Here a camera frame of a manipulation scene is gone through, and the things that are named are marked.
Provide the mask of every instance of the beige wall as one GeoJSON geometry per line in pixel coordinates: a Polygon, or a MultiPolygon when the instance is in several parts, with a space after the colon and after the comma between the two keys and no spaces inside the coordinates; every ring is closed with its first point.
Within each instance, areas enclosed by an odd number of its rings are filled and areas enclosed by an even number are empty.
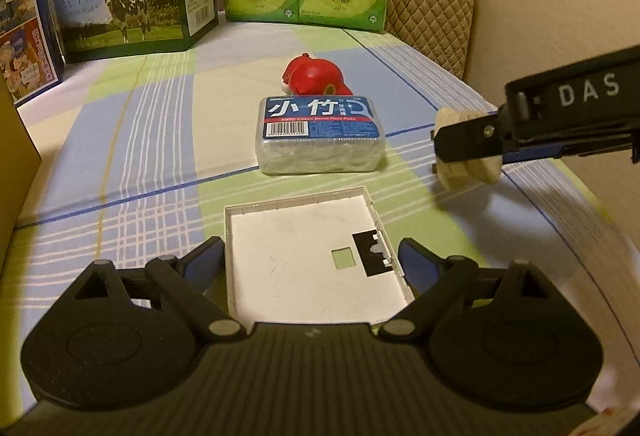
{"type": "MultiPolygon", "coordinates": [[[[476,0],[465,81],[500,105],[510,80],[633,44],[640,0],[476,0]]],[[[565,162],[640,247],[640,166],[630,153],[565,162]]]]}

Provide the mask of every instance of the table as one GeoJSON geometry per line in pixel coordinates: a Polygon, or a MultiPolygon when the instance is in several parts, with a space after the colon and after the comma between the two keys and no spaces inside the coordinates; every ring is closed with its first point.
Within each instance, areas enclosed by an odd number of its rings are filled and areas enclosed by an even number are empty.
{"type": "MultiPolygon", "coordinates": [[[[226,205],[359,185],[395,247],[410,236],[481,266],[535,262],[602,338],[606,363],[592,405],[638,394],[636,248],[558,161],[508,165],[495,186],[445,191],[431,174],[436,110],[493,108],[398,39],[222,19],[188,52],[74,65],[65,78],[20,108],[43,165],[0,283],[0,425],[33,403],[21,342],[93,259],[129,268],[157,254],[180,256],[223,235],[226,205]],[[282,71],[302,52],[333,60],[354,93],[373,99],[388,142],[381,171],[259,171],[258,103],[281,94],[282,71]]],[[[216,289],[224,304],[223,281],[216,289]]]]}

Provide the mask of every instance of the clear plastic container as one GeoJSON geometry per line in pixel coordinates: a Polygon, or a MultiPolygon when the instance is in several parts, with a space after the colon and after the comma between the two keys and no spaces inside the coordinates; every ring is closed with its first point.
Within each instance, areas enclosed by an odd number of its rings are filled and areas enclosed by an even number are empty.
{"type": "Polygon", "coordinates": [[[266,174],[374,171],[385,145],[366,97],[267,97],[260,103],[255,154],[266,174]]]}

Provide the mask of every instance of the square hole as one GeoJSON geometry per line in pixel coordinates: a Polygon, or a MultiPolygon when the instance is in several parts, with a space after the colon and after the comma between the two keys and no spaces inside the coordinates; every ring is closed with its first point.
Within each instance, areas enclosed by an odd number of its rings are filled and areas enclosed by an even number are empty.
{"type": "Polygon", "coordinates": [[[334,258],[336,270],[350,269],[351,267],[356,266],[356,260],[354,259],[353,253],[349,247],[331,251],[331,255],[334,258]]]}

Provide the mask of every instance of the grass field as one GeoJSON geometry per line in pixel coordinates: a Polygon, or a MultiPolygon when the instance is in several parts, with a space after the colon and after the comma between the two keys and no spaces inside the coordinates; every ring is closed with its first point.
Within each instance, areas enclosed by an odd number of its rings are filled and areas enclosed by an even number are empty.
{"type": "MultiPolygon", "coordinates": [[[[130,43],[142,42],[142,31],[140,28],[127,28],[127,37],[130,43]]],[[[152,26],[151,31],[146,33],[147,42],[159,41],[161,39],[182,39],[182,26],[152,26]]],[[[124,44],[124,41],[122,41],[122,33],[119,30],[111,30],[98,36],[65,42],[66,48],[71,52],[121,44],[124,44]]]]}

